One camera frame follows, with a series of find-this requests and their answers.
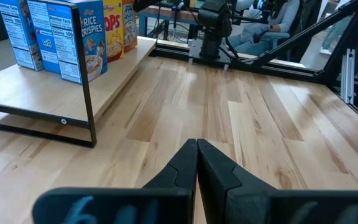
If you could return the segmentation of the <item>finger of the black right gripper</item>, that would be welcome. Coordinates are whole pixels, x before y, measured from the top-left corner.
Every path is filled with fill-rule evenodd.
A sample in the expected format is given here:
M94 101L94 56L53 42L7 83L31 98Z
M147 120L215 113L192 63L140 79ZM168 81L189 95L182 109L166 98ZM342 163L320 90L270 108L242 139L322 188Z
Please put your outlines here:
M135 12L142 11L149 6L164 6L164 3L161 3L162 0L135 0L133 4L133 9Z

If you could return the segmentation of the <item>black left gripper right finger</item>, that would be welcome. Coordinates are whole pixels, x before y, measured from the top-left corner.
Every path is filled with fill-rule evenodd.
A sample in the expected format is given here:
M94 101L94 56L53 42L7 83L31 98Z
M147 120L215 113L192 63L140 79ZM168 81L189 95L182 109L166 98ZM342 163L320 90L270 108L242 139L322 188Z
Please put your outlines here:
M358 223L358 190L278 190L198 139L208 223Z

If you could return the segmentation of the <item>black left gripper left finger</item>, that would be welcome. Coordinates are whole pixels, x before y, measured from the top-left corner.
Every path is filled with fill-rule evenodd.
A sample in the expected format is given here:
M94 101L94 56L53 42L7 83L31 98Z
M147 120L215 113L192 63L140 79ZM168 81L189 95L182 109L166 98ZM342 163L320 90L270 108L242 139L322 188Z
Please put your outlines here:
M198 145L187 140L143 187L60 187L32 208L34 223L192 223Z

